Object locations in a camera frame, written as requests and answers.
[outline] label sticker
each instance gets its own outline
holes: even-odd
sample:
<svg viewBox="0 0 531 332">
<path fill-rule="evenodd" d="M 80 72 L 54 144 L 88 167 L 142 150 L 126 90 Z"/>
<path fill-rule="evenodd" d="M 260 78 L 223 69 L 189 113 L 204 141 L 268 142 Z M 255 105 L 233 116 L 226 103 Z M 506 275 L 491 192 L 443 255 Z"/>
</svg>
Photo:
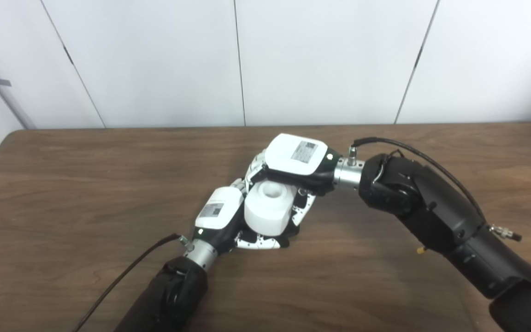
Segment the label sticker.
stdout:
<svg viewBox="0 0 531 332">
<path fill-rule="evenodd" d="M 299 145 L 296 147 L 295 153 L 292 154 L 292 157 L 290 159 L 298 160 L 299 162 L 304 162 L 304 164 L 308 164 L 310 158 L 313 156 L 317 147 L 318 145 L 315 143 L 301 141 L 301 143 L 299 143 Z"/>
<path fill-rule="evenodd" d="M 212 204 L 206 204 L 200 212 L 200 218 L 204 217 L 218 217 L 221 210 L 223 210 L 223 202 L 215 202 Z"/>
</svg>

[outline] wooden table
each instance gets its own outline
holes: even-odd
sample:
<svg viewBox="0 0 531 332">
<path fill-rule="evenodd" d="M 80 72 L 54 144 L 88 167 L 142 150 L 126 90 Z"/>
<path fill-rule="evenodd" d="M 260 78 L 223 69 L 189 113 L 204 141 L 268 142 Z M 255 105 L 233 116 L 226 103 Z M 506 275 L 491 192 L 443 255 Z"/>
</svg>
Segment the wooden table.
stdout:
<svg viewBox="0 0 531 332">
<path fill-rule="evenodd" d="M 141 252 L 189 235 L 212 191 L 244 176 L 280 132 L 346 151 L 383 136 L 434 157 L 531 262 L 531 124 L 25 130 L 0 146 L 0 331 L 70 331 Z M 360 149 L 360 159 L 392 151 Z M 191 331 L 499 331 L 489 301 L 389 214 L 356 195 L 318 198 L 289 248 L 235 250 L 209 271 Z M 111 331 L 171 243 L 136 267 L 83 331 Z"/>
</svg>

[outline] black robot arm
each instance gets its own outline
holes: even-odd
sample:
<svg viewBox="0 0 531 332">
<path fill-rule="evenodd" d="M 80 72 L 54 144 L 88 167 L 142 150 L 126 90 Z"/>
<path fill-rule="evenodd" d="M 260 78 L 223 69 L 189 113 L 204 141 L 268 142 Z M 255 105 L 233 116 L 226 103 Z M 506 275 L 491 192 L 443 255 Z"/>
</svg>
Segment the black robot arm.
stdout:
<svg viewBox="0 0 531 332">
<path fill-rule="evenodd" d="M 493 233 L 480 212 L 429 166 L 381 154 L 363 166 L 358 193 L 394 214 L 427 248 L 442 254 L 483 296 L 506 332 L 531 332 L 531 264 Z M 509 238 L 520 239 L 508 232 Z"/>
</svg>

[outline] cable connector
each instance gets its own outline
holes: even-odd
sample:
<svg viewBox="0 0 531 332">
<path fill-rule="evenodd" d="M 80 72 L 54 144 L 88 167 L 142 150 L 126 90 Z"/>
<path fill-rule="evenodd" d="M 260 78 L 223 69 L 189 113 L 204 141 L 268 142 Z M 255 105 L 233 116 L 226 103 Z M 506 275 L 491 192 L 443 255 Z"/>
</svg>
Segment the cable connector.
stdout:
<svg viewBox="0 0 531 332">
<path fill-rule="evenodd" d="M 358 157 L 358 148 L 350 147 L 348 151 L 348 166 L 356 166 L 357 157 Z"/>
<path fill-rule="evenodd" d="M 518 241 L 518 242 L 520 242 L 522 240 L 522 236 L 521 235 L 519 235 L 518 233 L 514 233 L 514 232 L 510 231 L 510 229 L 508 229 L 506 227 L 499 227 L 499 226 L 496 226 L 496 225 L 491 225 L 491 226 L 489 226 L 489 231 L 495 233 L 496 235 L 499 235 L 499 237 L 501 237 L 504 240 L 510 239 L 510 240 L 514 240 L 514 241 Z"/>
<path fill-rule="evenodd" d="M 190 242 L 188 238 L 183 235 L 179 237 L 179 243 L 181 243 L 182 246 L 186 248 L 186 251 L 194 250 L 194 245 L 192 244 L 192 242 Z"/>
</svg>

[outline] black cable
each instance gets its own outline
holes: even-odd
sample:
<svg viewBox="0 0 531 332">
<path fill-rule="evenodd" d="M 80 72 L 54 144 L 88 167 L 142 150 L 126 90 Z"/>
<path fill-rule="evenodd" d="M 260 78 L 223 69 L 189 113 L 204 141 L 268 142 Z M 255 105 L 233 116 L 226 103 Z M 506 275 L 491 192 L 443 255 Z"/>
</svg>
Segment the black cable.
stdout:
<svg viewBox="0 0 531 332">
<path fill-rule="evenodd" d="M 382 138 L 382 137 L 366 137 L 366 138 L 356 139 L 356 140 L 354 140 L 354 144 L 352 144 L 352 147 L 356 148 L 356 147 L 359 147 L 360 145 L 370 144 L 370 143 L 379 143 L 379 142 L 388 143 L 388 144 L 391 144 L 391 145 L 396 145 L 397 147 L 403 148 L 403 149 L 405 149 L 405 150 L 407 150 L 407 151 L 409 151 L 409 152 L 411 152 L 411 153 L 423 158 L 424 160 L 426 160 L 430 164 L 432 164 L 432 166 L 434 166 L 435 168 L 440 170 L 440 172 L 442 172 L 446 177 L 448 177 L 450 179 L 450 181 L 452 181 L 457 187 L 459 187 L 459 189 L 466 196 L 466 199 L 468 199 L 470 204 L 472 204 L 472 206 L 474 206 L 474 208 L 478 212 L 479 216 L 481 216 L 481 218 L 483 218 L 483 220 L 486 220 L 485 216 L 483 214 L 483 211 L 481 210 L 480 206 L 478 206 L 477 201 L 474 200 L 474 197 L 470 194 L 468 189 L 466 189 L 458 179 L 456 179 L 450 172 L 448 172 L 448 170 L 446 170 L 442 165 L 438 164 L 437 161 L 431 159 L 430 156 L 422 153 L 421 151 L 415 149 L 414 147 L 411 147 L 411 146 L 406 145 L 405 143 L 401 143 L 399 141 L 395 141 L 393 139 Z"/>
<path fill-rule="evenodd" d="M 168 243 L 170 241 L 173 241 L 175 239 L 178 239 L 180 237 L 179 234 L 173 233 L 169 235 L 168 237 L 165 237 L 161 240 L 159 240 L 156 244 L 153 244 L 151 248 L 148 248 L 139 258 L 135 259 L 134 262 L 132 262 L 120 275 L 118 275 L 118 278 L 114 280 L 106 290 L 104 290 L 103 293 L 101 293 L 101 296 L 95 301 L 95 303 L 91 306 L 91 308 L 87 311 L 87 313 L 83 316 L 83 318 L 79 321 L 77 326 L 73 329 L 72 332 L 77 332 L 79 329 L 83 326 L 83 324 L 86 323 L 86 321 L 89 319 L 91 314 L 97 309 L 97 306 L 101 303 L 101 301 L 104 300 L 104 298 L 109 294 L 109 292 L 116 286 L 124 276 L 130 272 L 131 269 L 133 269 L 139 262 L 141 262 L 148 254 L 150 254 L 153 250 L 156 248 L 164 245 L 165 243 Z"/>
</svg>

